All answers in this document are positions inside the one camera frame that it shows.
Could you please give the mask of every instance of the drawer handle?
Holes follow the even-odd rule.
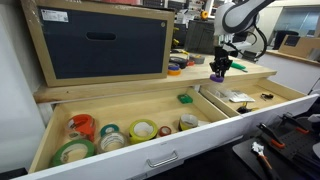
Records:
[[[164,161],[161,161],[161,162],[159,162],[159,163],[157,163],[157,164],[152,164],[152,162],[150,161],[150,159],[147,160],[147,163],[148,163],[148,165],[149,165],[151,168],[156,168],[156,167],[158,167],[158,166],[167,164],[167,163],[169,163],[169,162],[171,162],[171,161],[174,161],[174,160],[178,159],[179,156],[178,156],[177,152],[176,152],[176,151],[173,151],[173,154],[174,154],[174,156],[173,156],[172,158],[167,159],[167,160],[164,160]]]

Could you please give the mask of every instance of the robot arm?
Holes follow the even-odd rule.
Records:
[[[239,4],[227,3],[220,6],[216,12],[214,22],[215,61],[210,63],[215,74],[210,79],[223,82],[225,72],[230,68],[232,61],[228,52],[222,47],[232,42],[233,34],[247,30],[256,23],[256,16],[263,8],[274,0],[247,0]]]

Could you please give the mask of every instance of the drawer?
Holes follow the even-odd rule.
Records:
[[[307,108],[311,106],[311,104],[309,103],[304,104],[304,99],[301,99],[301,101],[299,101],[300,98],[306,97],[305,94],[282,86],[275,82],[269,81],[265,78],[202,86],[200,89],[200,93],[215,106],[221,109],[224,113],[226,113],[229,117],[240,115],[240,113],[237,112],[237,109],[242,105],[242,102],[234,103],[229,100],[223,101],[222,99],[218,98],[218,96],[216,96],[217,90],[240,90],[241,92],[246,93],[247,95],[255,99],[255,102],[248,102],[247,107],[259,108],[258,110],[256,110],[258,112],[267,107],[280,105],[277,106],[277,110],[283,111],[284,113],[291,112],[297,115],[307,111]],[[273,94],[274,97],[271,100],[263,100],[260,97],[262,93]],[[287,106],[285,103],[294,103],[295,106]]]
[[[184,93],[193,98],[193,103],[180,103],[177,95]],[[169,126],[173,134],[50,168],[54,153],[70,141],[64,126],[69,118],[81,113],[90,114],[96,120],[95,144],[99,140],[98,131],[105,124],[117,124],[120,131],[128,135],[130,124],[142,118],[153,120],[158,127]],[[179,117],[184,113],[193,114],[208,124],[179,132]],[[156,168],[163,167],[157,165],[162,162],[169,164],[181,161],[242,135],[250,123],[241,120],[241,117],[228,118],[191,88],[58,104],[35,155],[30,174],[21,179],[129,179],[145,172],[155,172]]]

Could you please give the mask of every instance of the white sticker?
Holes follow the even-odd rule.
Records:
[[[69,22],[67,12],[41,9],[41,13],[44,21]]]

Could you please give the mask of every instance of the open drawer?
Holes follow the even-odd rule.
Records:
[[[280,84],[277,84],[275,82],[269,81],[265,78],[262,79],[252,79],[252,80],[246,80],[246,81],[239,81],[239,82],[230,82],[230,83],[223,83],[223,84],[211,84],[211,85],[205,85],[201,86],[200,93],[206,97],[210,102],[212,102],[215,106],[217,106],[219,109],[221,109],[224,113],[226,113],[230,117],[238,116],[240,113],[237,112],[237,109],[242,106],[242,102],[231,102],[229,100],[225,101],[220,99],[218,96],[216,96],[217,91],[221,90],[239,90],[243,93],[246,93],[251,98],[255,100],[255,102],[248,102],[247,108],[258,108],[257,111],[260,111],[261,109],[271,107],[274,105],[281,105],[283,103],[297,100],[299,98],[303,98],[306,95],[302,94],[300,92],[297,92],[293,89],[290,89],[288,87],[282,86]],[[273,99],[262,99],[260,96],[261,94],[272,94],[274,95]],[[302,102],[296,103],[298,106],[303,105],[303,99],[301,99]],[[309,108],[311,104],[307,104],[305,106],[306,108]],[[285,112],[295,112],[295,115],[299,113],[303,113],[307,111],[306,108],[297,108],[286,106],[285,104],[283,106],[277,107],[278,110],[283,110]]]
[[[182,104],[177,99],[177,95],[185,93],[192,97],[193,103]],[[172,134],[51,168],[55,152],[70,141],[64,129],[67,121],[83,113],[90,114],[96,121],[95,145],[100,138],[98,131],[104,125],[118,125],[128,138],[130,124],[142,118],[153,120],[158,128],[170,127]],[[208,124],[179,132],[179,118],[185,113]],[[242,135],[247,124],[241,117],[228,118],[192,88],[62,103],[54,110],[30,174],[21,178],[128,179],[163,167],[159,164],[183,160]]]

